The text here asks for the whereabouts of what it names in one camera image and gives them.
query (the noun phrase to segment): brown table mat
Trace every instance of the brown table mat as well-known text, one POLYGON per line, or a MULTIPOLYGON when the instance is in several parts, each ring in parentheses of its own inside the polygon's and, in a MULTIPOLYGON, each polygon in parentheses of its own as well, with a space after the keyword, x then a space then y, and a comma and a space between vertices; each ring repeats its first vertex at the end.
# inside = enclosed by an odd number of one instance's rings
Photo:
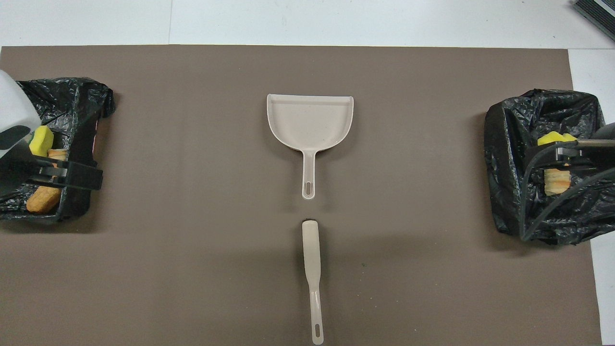
POLYGON ((572 88, 565 50, 3 47, 0 68, 119 95, 90 212, 0 224, 0 344, 309 345, 306 218, 325 345, 600 343, 589 244, 497 233, 482 158, 489 106, 572 88), (312 201, 268 93, 355 98, 312 201))

